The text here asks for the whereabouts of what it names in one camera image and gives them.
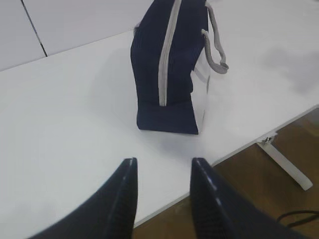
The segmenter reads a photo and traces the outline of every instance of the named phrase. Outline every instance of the navy blue bag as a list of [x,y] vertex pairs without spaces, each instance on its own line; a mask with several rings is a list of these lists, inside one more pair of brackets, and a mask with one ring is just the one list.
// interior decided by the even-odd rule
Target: navy blue bag
[[[207,10],[214,45],[221,55],[220,64],[214,63],[210,54]],[[225,60],[209,3],[154,0],[135,28],[131,46],[138,128],[198,134],[205,108],[205,100],[201,98],[207,95],[210,77],[205,64],[225,74],[228,70]],[[197,89],[202,89],[202,93],[195,93]]]

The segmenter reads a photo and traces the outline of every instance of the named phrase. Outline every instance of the gray strap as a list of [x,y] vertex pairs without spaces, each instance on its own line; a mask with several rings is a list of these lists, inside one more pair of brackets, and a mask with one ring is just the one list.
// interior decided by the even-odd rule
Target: gray strap
[[211,51],[210,51],[210,40],[209,40],[209,36],[208,36],[208,32],[205,31],[204,29],[202,29],[201,33],[204,35],[204,39],[205,39],[205,53],[206,53],[206,59],[207,62],[209,64],[209,66],[217,73],[219,74],[226,74],[228,71],[228,66],[226,64],[226,56],[225,56],[225,52],[220,44],[220,38],[219,38],[219,32],[218,32],[218,28],[217,28],[217,23],[216,23],[216,19],[214,16],[214,11],[213,8],[211,7],[211,5],[206,2],[205,6],[208,8],[208,13],[209,13],[209,17],[210,17],[210,22],[212,24],[213,27],[213,31],[214,31],[214,46],[216,48],[216,50],[219,52],[220,56],[221,56],[221,60],[220,60],[220,65],[215,63],[212,56],[211,56]]

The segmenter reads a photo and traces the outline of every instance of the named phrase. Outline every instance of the zipper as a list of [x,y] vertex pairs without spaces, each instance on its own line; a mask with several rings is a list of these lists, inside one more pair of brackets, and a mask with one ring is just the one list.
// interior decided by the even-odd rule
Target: zipper
[[173,36],[176,28],[177,17],[179,8],[182,0],[175,0],[173,7],[170,12],[168,25],[166,29],[165,39],[163,48],[159,58],[159,74],[158,74],[158,85],[159,85],[159,105],[167,105],[167,74],[168,74],[168,58],[173,41]]

